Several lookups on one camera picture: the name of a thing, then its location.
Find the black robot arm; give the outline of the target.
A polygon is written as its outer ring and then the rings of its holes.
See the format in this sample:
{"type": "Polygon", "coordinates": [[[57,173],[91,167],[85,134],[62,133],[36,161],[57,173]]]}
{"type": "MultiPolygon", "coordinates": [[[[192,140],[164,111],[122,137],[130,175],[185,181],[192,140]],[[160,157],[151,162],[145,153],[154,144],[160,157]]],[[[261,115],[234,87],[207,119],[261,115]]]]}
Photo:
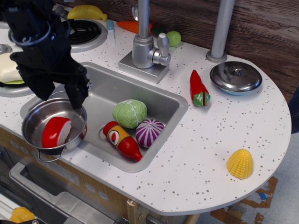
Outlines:
{"type": "Polygon", "coordinates": [[[88,97],[90,81],[86,68],[71,56],[69,31],[53,12],[54,5],[53,0],[2,0],[0,18],[22,48],[10,59],[25,84],[42,100],[50,97],[55,83],[64,84],[72,107],[78,109],[88,97]]]}

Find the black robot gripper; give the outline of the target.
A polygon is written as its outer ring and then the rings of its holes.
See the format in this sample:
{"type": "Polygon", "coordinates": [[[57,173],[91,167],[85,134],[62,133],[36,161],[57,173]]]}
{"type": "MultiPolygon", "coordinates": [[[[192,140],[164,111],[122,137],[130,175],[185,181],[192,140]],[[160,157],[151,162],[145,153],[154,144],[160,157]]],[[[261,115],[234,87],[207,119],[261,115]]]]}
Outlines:
{"type": "Polygon", "coordinates": [[[45,22],[32,28],[30,23],[12,30],[12,40],[22,51],[11,56],[25,84],[46,101],[55,89],[65,85],[73,109],[81,108],[89,96],[86,69],[71,57],[68,31],[62,22],[45,22]]]}

